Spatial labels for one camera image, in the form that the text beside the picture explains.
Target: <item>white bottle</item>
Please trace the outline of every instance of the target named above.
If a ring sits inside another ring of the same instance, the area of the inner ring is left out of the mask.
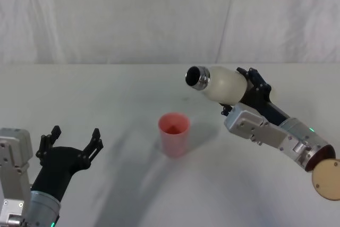
[[[222,66],[192,66],[185,75],[185,81],[210,100],[226,105],[238,103],[247,89],[243,75]]]

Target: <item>white fabric backdrop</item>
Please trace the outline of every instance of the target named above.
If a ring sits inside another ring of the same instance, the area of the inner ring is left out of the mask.
[[[1,63],[340,61],[340,0],[0,0]]]

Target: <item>white tabletop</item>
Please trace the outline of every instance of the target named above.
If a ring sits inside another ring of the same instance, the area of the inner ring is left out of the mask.
[[[340,154],[340,65],[242,64],[257,68],[275,103]],[[296,163],[230,134],[221,107],[189,88],[189,65],[30,65],[0,68],[0,127],[83,149],[98,127],[104,149],[74,175],[59,227],[338,226],[340,202],[320,197]],[[226,65],[234,69],[237,65]],[[158,118],[192,121],[193,150],[170,160],[155,146]],[[29,177],[40,165],[30,161]]]

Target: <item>plastic cup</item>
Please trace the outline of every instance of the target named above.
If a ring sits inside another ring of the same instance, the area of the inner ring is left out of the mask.
[[[178,158],[188,151],[190,119],[181,113],[167,113],[158,121],[164,154]]]

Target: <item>cup rim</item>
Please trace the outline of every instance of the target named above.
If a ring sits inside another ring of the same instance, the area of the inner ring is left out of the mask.
[[[186,122],[187,122],[187,127],[186,127],[186,129],[185,129],[184,131],[182,131],[181,133],[177,133],[177,134],[171,134],[171,133],[165,132],[165,131],[160,127],[160,121],[161,121],[163,118],[165,118],[167,115],[179,115],[179,116],[183,117],[183,118],[186,120]],[[183,114],[183,113],[180,113],[180,112],[169,112],[169,113],[163,114],[163,115],[159,118],[159,120],[158,120],[158,128],[160,129],[160,131],[163,132],[163,133],[165,133],[165,134],[167,134],[167,135],[169,135],[169,136],[178,136],[178,135],[181,135],[181,134],[183,134],[183,133],[186,133],[186,132],[189,130],[190,125],[191,125],[190,118],[189,118],[187,115],[185,115],[185,114]]]

